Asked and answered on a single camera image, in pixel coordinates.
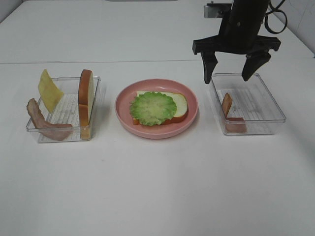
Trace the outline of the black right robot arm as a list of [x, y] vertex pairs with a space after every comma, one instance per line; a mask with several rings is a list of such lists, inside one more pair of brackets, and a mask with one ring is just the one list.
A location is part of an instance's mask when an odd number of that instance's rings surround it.
[[247, 81], [270, 60], [269, 50], [279, 49], [281, 42], [276, 37], [258, 35], [268, 7], [268, 0], [211, 2], [204, 6], [206, 16], [222, 19], [217, 35], [194, 40], [192, 45], [193, 53], [201, 54], [206, 84], [218, 63], [216, 52], [245, 55], [241, 76]]

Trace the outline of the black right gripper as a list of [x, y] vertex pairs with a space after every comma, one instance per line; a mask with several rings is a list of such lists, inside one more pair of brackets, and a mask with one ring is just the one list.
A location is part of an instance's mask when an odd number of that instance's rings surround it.
[[281, 42], [276, 37], [258, 35], [266, 10], [266, 7], [232, 7], [224, 13], [218, 35], [193, 41], [193, 53], [201, 53], [205, 84], [210, 83], [218, 63], [215, 52], [247, 54], [242, 70], [244, 81], [270, 60], [266, 50], [277, 51]]

